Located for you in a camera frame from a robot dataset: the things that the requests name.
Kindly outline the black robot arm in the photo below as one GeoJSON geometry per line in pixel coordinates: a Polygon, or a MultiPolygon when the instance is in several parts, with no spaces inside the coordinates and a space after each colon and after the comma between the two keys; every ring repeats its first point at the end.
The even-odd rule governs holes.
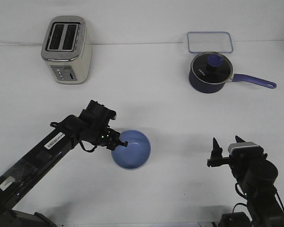
{"type": "Polygon", "coordinates": [[[109,150],[128,144],[106,122],[93,125],[70,115],[51,126],[50,134],[0,176],[0,227],[54,227],[43,214],[16,211],[15,205],[77,144],[86,141],[109,150]]]}
{"type": "Polygon", "coordinates": [[[264,149],[239,136],[228,147],[229,155],[222,156],[222,148],[213,139],[208,167],[228,165],[236,179],[235,191],[246,200],[249,214],[222,214],[219,227],[284,227],[284,205],[274,186],[278,176],[276,166],[268,161],[264,149]]]}

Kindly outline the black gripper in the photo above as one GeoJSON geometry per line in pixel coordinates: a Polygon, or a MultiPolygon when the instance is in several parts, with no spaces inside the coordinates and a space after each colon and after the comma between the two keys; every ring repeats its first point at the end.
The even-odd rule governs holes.
{"type": "MultiPolygon", "coordinates": [[[[239,136],[235,136],[235,140],[237,143],[245,142],[245,140],[243,140],[239,136]]],[[[231,155],[229,155],[228,157],[222,157],[222,148],[218,144],[216,138],[213,138],[213,149],[211,151],[210,159],[207,160],[207,166],[218,167],[222,165],[228,165],[231,169],[233,177],[237,180],[237,182],[241,182],[243,181],[248,170],[248,166],[252,160],[266,160],[266,158],[267,153],[264,153],[258,157],[234,157],[231,155]]]]}
{"type": "Polygon", "coordinates": [[[84,127],[81,133],[81,148],[84,151],[87,151],[83,144],[84,141],[94,146],[90,151],[94,151],[98,146],[106,147],[111,151],[117,146],[128,146],[128,141],[122,142],[119,139],[120,133],[110,128],[109,121],[110,119],[92,120],[88,126],[84,127]]]}

